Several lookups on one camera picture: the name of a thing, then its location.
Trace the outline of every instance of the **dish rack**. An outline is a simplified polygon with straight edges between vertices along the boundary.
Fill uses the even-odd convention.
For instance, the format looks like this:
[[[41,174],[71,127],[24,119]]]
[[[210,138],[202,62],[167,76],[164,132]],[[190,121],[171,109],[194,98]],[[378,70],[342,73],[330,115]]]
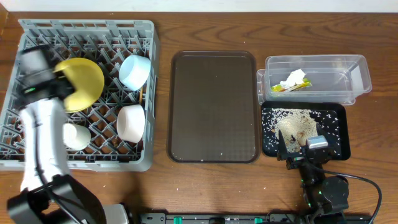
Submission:
[[[91,142],[82,151],[67,148],[71,169],[93,171],[145,171],[152,165],[155,128],[155,84],[159,74],[160,42],[151,21],[22,19],[21,50],[47,44],[53,60],[83,57],[96,62],[104,73],[102,95],[89,108],[68,114],[69,123],[87,127]],[[123,60],[131,54],[150,59],[146,84],[131,91],[118,79]],[[19,119],[17,92],[23,87],[17,55],[0,116],[0,170],[24,170],[24,133]],[[146,123],[142,141],[118,138],[116,120],[123,106],[142,102]]]

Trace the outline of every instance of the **dark rectangular tray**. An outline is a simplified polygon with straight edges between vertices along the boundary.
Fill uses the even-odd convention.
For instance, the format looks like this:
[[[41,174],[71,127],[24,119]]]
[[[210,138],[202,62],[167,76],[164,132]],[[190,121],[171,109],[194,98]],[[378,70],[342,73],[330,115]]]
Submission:
[[[269,113],[270,109],[301,109],[320,112],[319,117],[314,115],[313,118],[316,122],[322,122],[324,126],[322,129],[326,133],[329,133],[326,138],[328,141],[329,139],[331,140],[331,147],[339,154],[339,156],[333,157],[333,159],[343,161],[349,159],[351,156],[347,117],[344,106],[338,103],[296,103],[286,101],[265,101],[261,105],[262,151],[265,155],[271,157],[276,157],[277,155],[277,145],[271,144],[277,140],[275,133],[270,130],[270,128],[267,128],[267,121],[270,119],[270,116],[272,116]],[[332,118],[337,118],[337,120],[327,119],[327,115],[329,114]]]
[[[167,152],[176,162],[250,163],[260,154],[256,63],[248,52],[174,56]]]

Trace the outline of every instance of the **white cup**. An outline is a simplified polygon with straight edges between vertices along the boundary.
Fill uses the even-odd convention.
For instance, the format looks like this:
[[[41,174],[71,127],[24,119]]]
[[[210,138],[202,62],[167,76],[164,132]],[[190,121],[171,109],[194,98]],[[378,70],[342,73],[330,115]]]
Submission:
[[[145,114],[141,105],[124,106],[118,114],[116,129],[122,140],[138,143],[145,128]]]
[[[128,56],[119,71],[119,79],[130,90],[136,91],[145,84],[150,73],[150,60],[138,55]]]
[[[90,143],[90,130],[77,124],[63,124],[63,143],[73,150],[82,150]]]

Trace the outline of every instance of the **wooden surface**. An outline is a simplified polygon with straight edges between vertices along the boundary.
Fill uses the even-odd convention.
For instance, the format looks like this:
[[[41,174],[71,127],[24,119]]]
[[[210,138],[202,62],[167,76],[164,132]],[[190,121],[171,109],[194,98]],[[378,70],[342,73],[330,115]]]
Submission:
[[[377,223],[398,219],[398,14],[168,14],[168,13],[10,13],[0,42],[0,98],[8,85],[22,29],[20,18],[149,19],[161,41],[156,89],[155,155],[152,167],[136,172],[74,171],[78,181],[103,204],[174,213],[267,213],[305,207],[297,170],[263,154],[253,164],[178,164],[166,154],[170,63],[180,50],[247,50],[264,68],[271,55],[361,54],[368,61],[373,90],[347,106],[351,158],[325,169],[377,182],[383,204]],[[10,223],[6,200],[19,193],[21,172],[0,172],[0,223]],[[373,213],[377,192],[349,180],[350,213]]]

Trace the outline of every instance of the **yellow bowl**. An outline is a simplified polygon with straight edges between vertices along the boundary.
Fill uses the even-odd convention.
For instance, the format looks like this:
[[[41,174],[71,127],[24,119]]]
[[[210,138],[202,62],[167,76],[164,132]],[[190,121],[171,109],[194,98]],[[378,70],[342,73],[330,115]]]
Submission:
[[[101,96],[104,74],[91,60],[85,58],[64,60],[55,66],[55,71],[62,71],[75,87],[75,92],[63,101],[67,113],[84,110]]]

